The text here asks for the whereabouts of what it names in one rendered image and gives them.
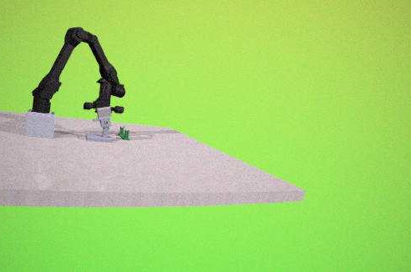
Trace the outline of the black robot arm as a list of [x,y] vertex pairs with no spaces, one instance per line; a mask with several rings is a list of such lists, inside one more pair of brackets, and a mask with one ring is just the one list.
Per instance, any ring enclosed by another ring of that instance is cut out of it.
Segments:
[[42,78],[38,87],[32,91],[33,110],[31,110],[31,112],[50,112],[50,99],[62,85],[62,83],[59,82],[59,76],[67,64],[72,51],[81,42],[87,43],[90,46],[90,50],[93,52],[94,58],[99,64],[99,72],[102,77],[96,82],[100,83],[99,93],[111,93],[111,95],[119,98],[125,95],[124,85],[119,84],[117,71],[106,58],[97,36],[84,31],[81,27],[69,28],[64,37],[64,45],[55,59],[50,72]]

